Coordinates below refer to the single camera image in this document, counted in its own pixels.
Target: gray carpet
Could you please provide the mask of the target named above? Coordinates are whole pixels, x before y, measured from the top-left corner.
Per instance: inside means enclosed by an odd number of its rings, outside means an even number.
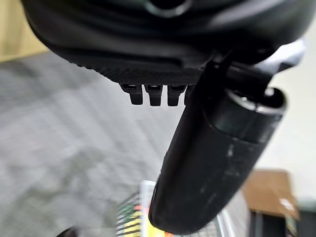
[[[184,108],[162,104],[132,106],[51,53],[0,64],[1,237],[114,236],[117,204],[156,179]]]

